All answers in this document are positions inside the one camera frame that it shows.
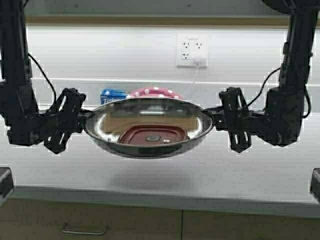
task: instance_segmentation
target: countertop edge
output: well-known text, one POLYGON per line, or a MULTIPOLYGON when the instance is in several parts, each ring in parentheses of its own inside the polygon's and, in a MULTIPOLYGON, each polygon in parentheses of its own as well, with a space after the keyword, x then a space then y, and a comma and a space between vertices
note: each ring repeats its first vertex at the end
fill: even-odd
POLYGON ((17 187, 10 198, 174 210, 183 209, 201 212, 320 218, 320 204, 317 203, 199 198, 29 186, 17 187))

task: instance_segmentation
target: blue box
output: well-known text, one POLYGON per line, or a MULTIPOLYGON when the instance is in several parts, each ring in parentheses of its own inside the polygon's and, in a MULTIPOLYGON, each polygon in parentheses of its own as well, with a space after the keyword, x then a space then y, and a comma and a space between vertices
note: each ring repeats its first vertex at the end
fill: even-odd
POLYGON ((128 92, 119 89, 106 88, 100 95, 101 104, 108 104, 117 100, 126 99, 128 92))

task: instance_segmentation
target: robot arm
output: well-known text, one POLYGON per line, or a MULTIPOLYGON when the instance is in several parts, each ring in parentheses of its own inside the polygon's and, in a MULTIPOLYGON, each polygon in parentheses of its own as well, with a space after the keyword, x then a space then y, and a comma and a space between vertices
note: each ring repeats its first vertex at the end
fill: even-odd
POLYGON ((306 84, 320 1, 264 2, 280 12, 290 14, 279 86, 267 93, 263 111, 249 110, 241 89, 233 87, 219 94, 222 106, 207 109, 215 119, 217 130, 228 131, 231 149, 239 153, 251 146, 252 135, 281 147, 296 142, 304 118, 304 99, 308 96, 306 84))
MULTIPOLYGON (((242 152, 251 146, 251 136, 277 146, 297 141, 304 118, 304 98, 310 72, 320 0, 263 0, 271 8, 290 14, 279 86, 267 94, 263 111, 249 110, 240 88, 219 94, 222 105, 206 111, 218 131, 228 131, 231 148, 242 152)), ((81 106, 86 98, 76 89, 65 89, 53 106, 40 112, 32 88, 25 16, 22 0, 0 0, 0 49, 2 78, 0 114, 9 142, 31 146, 44 141, 54 153, 65 150, 74 132, 81 132, 86 116, 81 106)))
POLYGON ((82 132, 85 116, 81 107, 86 95, 66 88, 50 109, 39 111, 22 0, 0 0, 0 50, 4 80, 0 82, 0 115, 9 127, 9 143, 31 146, 44 142, 55 154, 63 152, 71 134, 82 132))

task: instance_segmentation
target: drawer handle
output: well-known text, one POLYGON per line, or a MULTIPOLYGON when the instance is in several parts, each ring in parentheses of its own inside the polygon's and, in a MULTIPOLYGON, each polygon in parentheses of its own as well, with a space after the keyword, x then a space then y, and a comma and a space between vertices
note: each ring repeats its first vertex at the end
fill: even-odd
POLYGON ((62 232, 64 234, 74 234, 74 235, 83 235, 83 236, 102 236, 106 234, 107 230, 108 230, 108 226, 105 226, 104 230, 101 232, 74 231, 70 229, 67 223, 65 223, 62 227, 62 232))

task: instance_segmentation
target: cabinet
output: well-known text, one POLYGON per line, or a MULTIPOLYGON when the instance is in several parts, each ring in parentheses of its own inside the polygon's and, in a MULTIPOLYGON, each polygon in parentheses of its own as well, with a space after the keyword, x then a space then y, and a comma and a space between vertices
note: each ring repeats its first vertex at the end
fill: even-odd
POLYGON ((183 240, 318 240, 320 219, 186 211, 183 240))
POLYGON ((178 210, 9 199, 0 208, 0 240, 177 240, 180 223, 178 210), (82 232, 108 230, 65 234, 65 223, 82 232))
POLYGON ((28 16, 281 17, 262 0, 30 0, 28 16))

